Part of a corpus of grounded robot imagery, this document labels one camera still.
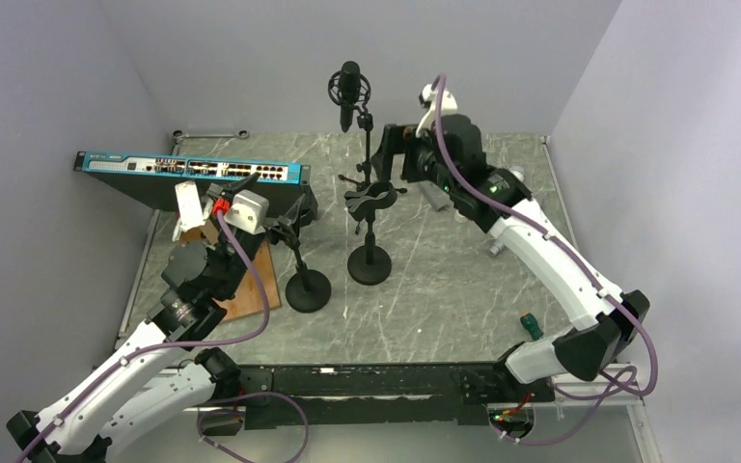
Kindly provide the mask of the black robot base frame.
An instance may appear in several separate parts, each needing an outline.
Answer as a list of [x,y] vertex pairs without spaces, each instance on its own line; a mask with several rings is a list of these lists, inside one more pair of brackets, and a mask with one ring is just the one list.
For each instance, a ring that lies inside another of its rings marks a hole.
[[207,406],[242,409],[247,430],[301,424],[454,422],[487,425],[509,408],[555,399],[550,380],[528,385],[493,361],[467,363],[242,365]]

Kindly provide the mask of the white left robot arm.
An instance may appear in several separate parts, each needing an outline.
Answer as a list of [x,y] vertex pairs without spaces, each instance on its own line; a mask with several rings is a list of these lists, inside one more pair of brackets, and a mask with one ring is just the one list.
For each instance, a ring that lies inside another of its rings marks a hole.
[[296,243],[310,214],[301,196],[269,218],[249,180],[214,185],[208,217],[218,238],[177,244],[159,301],[118,349],[70,392],[7,428],[27,462],[106,462],[183,409],[254,396],[240,366],[211,332],[225,317],[266,241]]

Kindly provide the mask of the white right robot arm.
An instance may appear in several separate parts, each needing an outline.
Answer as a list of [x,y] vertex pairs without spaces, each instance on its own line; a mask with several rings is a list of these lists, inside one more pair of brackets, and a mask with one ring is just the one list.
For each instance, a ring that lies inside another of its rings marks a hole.
[[424,135],[411,125],[385,125],[370,162],[381,180],[404,157],[401,179],[428,181],[453,207],[527,265],[554,295],[569,321],[556,335],[521,342],[493,374],[498,396],[515,400],[532,382],[569,373],[592,381],[632,342],[650,309],[639,290],[625,291],[585,262],[513,172],[488,164],[480,129],[463,115],[444,116],[444,131]]

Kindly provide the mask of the black condenser microphone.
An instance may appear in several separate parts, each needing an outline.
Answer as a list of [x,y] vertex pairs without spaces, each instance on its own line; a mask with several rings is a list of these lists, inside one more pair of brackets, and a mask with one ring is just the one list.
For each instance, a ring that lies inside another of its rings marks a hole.
[[343,63],[337,84],[340,96],[340,125],[343,133],[352,126],[352,114],[361,89],[361,71],[359,65],[354,61]]

